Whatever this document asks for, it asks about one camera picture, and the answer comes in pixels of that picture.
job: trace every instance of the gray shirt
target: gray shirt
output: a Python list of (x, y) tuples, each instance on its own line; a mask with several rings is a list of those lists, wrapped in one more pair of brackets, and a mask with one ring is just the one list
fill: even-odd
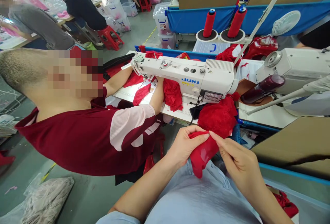
[(36, 33), (54, 50), (67, 50), (75, 43), (73, 38), (57, 25), (55, 18), (31, 4), (23, 3), (10, 7), (9, 18), (20, 31)]
[[(140, 224), (140, 221), (115, 211), (97, 222), (110, 223)], [(188, 161), (171, 179), (145, 221), (155, 223), (260, 224), (261, 219), (233, 181), (211, 161), (201, 179), (194, 176)]]

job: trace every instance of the red t-shirt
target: red t-shirt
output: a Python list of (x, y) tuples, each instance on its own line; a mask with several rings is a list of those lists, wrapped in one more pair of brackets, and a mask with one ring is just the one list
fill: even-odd
[(35, 122), (38, 109), (16, 129), (45, 157), (66, 170), (92, 176), (136, 171), (153, 149), (162, 123), (151, 105), (108, 110), (103, 97), (91, 109), (74, 110)]

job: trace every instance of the red thread spool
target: red thread spool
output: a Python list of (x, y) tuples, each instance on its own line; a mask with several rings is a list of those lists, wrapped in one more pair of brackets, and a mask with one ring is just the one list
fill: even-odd
[(203, 36), (205, 38), (211, 36), (212, 29), (213, 29), (213, 23), (214, 23), (215, 18), (216, 18), (215, 9), (209, 10), (209, 12), (207, 13), (206, 22), (205, 22), (204, 31), (203, 31)]
[(242, 26), (246, 12), (247, 12), (246, 7), (240, 7), (237, 10), (237, 12), (235, 13), (233, 22), (231, 23), (231, 27), (228, 31), (229, 38), (234, 38), (237, 36), (237, 34), (240, 31), (240, 28)]

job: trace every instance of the juki logo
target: juki logo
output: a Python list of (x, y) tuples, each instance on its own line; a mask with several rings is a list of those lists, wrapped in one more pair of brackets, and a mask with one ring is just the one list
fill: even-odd
[(183, 81), (187, 81), (187, 82), (191, 82), (191, 83), (194, 83), (194, 84), (199, 84), (199, 81), (195, 81), (195, 80), (192, 80), (192, 79), (187, 79), (187, 78), (184, 78), (182, 79)]

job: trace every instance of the gray floor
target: gray floor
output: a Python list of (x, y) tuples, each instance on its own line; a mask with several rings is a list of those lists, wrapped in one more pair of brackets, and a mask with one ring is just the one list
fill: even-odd
[[(152, 18), (152, 12), (139, 13), (136, 17), (129, 18), (129, 21), (132, 30), (123, 34), (122, 39), (125, 44), (119, 51), (104, 50), (104, 62), (122, 56), (129, 50), (134, 50), (135, 45), (143, 44), (156, 27)], [(152, 34), (146, 45), (159, 45), (157, 31)], [(193, 45), (194, 43), (191, 42), (182, 43), (179, 48), (181, 50), (191, 51)], [(11, 112), (11, 115), (25, 117), (33, 108), (34, 104), (29, 100), (25, 100), (20, 108)], [(166, 142), (164, 144), (166, 151), (173, 143), (180, 127), (181, 125), (175, 124), (173, 127), (167, 125), (162, 128), (162, 132), (166, 136)], [(6, 142), (0, 148), (1, 150), (9, 149), (10, 152), (8, 155), (16, 156), (16, 160), (12, 166), (8, 168), (0, 167), (0, 216), (3, 216), (24, 200), (23, 192), (26, 187), (38, 173), (44, 175), (52, 166), (53, 161), (36, 152), (35, 149), (19, 134), (15, 135), (9, 140), (9, 142)], [(266, 177), (286, 184), (300, 193), (324, 202), (330, 201), (329, 187), (269, 170), (262, 170), (262, 173)], [(107, 213), (111, 206), (131, 185), (131, 183), (125, 182), (115, 187), (113, 176), (90, 177), (69, 172), (58, 165), (53, 168), (48, 178), (68, 176), (74, 178), (75, 185), (72, 188), (58, 218), (57, 223), (59, 224), (95, 223), (100, 217)], [(4, 193), (12, 186), (17, 186), (17, 189), (11, 190), (5, 195)]]

